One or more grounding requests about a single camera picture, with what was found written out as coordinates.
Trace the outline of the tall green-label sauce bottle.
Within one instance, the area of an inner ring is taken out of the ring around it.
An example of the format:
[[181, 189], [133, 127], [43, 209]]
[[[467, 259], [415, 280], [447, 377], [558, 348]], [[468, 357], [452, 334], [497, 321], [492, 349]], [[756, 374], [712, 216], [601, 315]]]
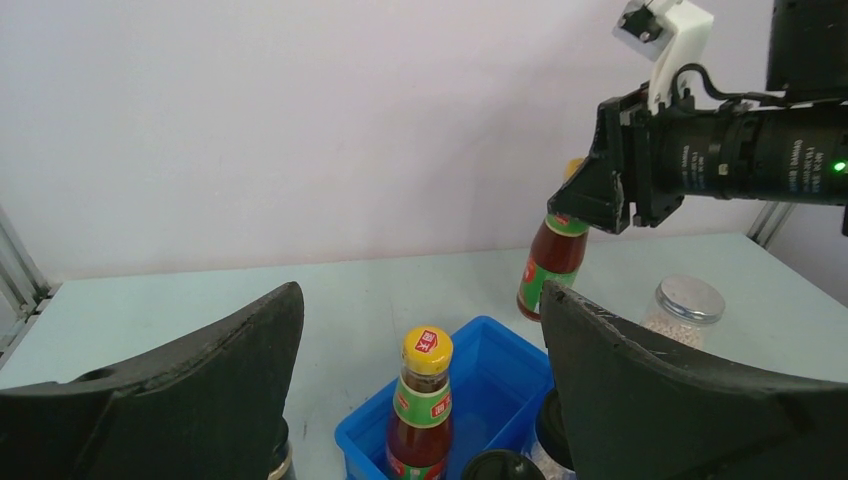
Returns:
[[586, 252], [590, 226], [567, 215], [546, 214], [531, 244], [516, 303], [519, 312], [540, 319], [540, 297], [546, 281], [571, 288]]

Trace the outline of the short yellow-cap sauce bottle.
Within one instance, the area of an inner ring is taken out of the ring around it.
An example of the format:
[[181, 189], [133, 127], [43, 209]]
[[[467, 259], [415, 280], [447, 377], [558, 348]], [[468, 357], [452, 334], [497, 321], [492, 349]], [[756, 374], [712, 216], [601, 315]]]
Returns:
[[387, 477], [444, 479], [453, 443], [451, 337], [417, 326], [405, 335], [386, 434]]

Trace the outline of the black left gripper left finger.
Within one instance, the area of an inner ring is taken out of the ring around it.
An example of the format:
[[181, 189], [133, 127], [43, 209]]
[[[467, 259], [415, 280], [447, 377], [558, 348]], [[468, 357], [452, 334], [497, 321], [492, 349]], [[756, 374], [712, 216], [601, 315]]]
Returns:
[[266, 479], [304, 325], [285, 283], [66, 382], [1, 392], [5, 479]]

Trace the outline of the black-lid spout jar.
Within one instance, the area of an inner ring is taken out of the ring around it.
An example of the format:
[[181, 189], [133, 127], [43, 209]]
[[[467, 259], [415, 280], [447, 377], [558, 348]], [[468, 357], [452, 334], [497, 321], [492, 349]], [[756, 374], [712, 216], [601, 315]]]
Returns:
[[524, 455], [492, 449], [475, 455], [464, 467], [461, 480], [544, 480], [541, 470]]
[[545, 479], [577, 478], [556, 389], [551, 389], [544, 397], [522, 453], [536, 465]]

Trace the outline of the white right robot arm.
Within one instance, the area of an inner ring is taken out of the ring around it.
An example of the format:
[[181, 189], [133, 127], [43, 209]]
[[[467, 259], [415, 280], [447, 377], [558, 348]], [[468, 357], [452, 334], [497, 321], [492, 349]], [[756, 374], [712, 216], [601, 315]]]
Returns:
[[700, 61], [713, 22], [689, 1], [626, 5], [615, 34], [651, 77], [598, 106], [551, 215], [620, 234], [659, 226], [688, 195], [846, 205], [846, 3], [774, 3], [761, 93], [715, 86]]

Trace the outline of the black-lid spout jar front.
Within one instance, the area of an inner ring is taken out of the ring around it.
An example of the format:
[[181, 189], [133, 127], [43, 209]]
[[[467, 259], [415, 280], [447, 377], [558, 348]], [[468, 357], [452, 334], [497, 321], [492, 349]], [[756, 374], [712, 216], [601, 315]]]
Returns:
[[544, 480], [541, 470], [524, 455], [492, 449], [475, 455], [464, 467], [461, 480]]

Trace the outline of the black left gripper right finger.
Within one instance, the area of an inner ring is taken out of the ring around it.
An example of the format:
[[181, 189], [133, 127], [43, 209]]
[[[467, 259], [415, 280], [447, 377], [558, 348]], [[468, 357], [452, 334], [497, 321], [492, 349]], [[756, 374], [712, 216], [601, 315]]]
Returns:
[[740, 364], [556, 283], [541, 326], [582, 479], [843, 479], [847, 387]]

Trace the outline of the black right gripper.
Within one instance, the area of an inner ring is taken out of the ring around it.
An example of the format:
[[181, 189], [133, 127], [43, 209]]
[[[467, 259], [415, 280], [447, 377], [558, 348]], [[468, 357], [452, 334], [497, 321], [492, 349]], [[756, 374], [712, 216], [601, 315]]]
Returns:
[[698, 109], [694, 97], [647, 107], [648, 85], [597, 108], [588, 154], [547, 202], [551, 215], [608, 234], [654, 228], [687, 196], [749, 199], [756, 113], [741, 101]]

